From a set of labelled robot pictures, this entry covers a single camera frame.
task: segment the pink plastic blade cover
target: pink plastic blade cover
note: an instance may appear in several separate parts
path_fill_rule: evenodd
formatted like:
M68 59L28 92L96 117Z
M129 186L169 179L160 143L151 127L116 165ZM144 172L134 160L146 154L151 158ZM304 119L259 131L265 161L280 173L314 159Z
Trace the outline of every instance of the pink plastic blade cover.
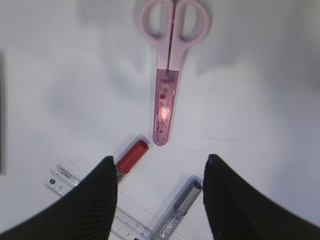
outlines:
M153 141L158 146L168 142L179 72L158 69L156 72Z

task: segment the scissor handle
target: scissor handle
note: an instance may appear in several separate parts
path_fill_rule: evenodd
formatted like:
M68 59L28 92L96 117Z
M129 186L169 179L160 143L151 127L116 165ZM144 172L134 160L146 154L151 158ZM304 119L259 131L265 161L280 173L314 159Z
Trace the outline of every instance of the scissor handle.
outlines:
M185 9L187 5L192 5L199 17L201 17L199 29L196 36L184 39L182 30L184 26ZM180 0L175 6L174 27L172 31L171 53L169 58L169 69L172 71L179 71L182 59L186 51L199 43L205 38L211 27L211 16L208 9L198 0Z
M161 36L155 34L150 26L150 13L153 7L158 3L167 4L167 21L165 30ZM139 16L139 27L147 39L149 39L157 48L157 68L167 69L169 60L169 46L171 38L172 15L175 5L173 0L147 0L141 9Z

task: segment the scissor blade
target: scissor blade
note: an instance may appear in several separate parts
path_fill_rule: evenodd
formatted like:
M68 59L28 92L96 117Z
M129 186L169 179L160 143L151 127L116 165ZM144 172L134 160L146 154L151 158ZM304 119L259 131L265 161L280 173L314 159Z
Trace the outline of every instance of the scissor blade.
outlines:
M179 72L158 69L156 74L153 141L159 146L168 142Z
M169 53L168 53L168 61L167 61L167 66L166 66L166 69L168 69L168 70L170 69L172 39L173 39L173 33L174 33L174 27L175 27L176 4L177 4L177 1L173 0L173 11L172 11L172 16L171 16L171 28L170 28Z

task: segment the pen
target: pen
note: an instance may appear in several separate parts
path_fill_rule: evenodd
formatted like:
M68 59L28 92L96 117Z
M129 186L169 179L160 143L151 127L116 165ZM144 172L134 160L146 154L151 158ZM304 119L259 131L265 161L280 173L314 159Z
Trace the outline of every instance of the pen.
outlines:
M188 210L195 202L202 191L202 184L199 177L192 175L185 183L182 190L176 196L173 205L169 207L159 222L155 230L152 231L150 240L168 240L178 225L181 223Z
M139 159L148 151L148 144L143 141L137 141L132 148L117 162L116 167L116 177L119 183L126 174L134 167L134 165L139 161Z

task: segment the red pen cap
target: red pen cap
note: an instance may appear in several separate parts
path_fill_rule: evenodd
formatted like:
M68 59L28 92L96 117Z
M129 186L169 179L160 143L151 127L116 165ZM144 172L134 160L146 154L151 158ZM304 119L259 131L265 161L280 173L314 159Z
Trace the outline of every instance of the red pen cap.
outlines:
M139 161L139 159L148 151L148 144L139 140L133 145L132 148L117 162L115 165L118 171L127 174L133 168L133 166Z

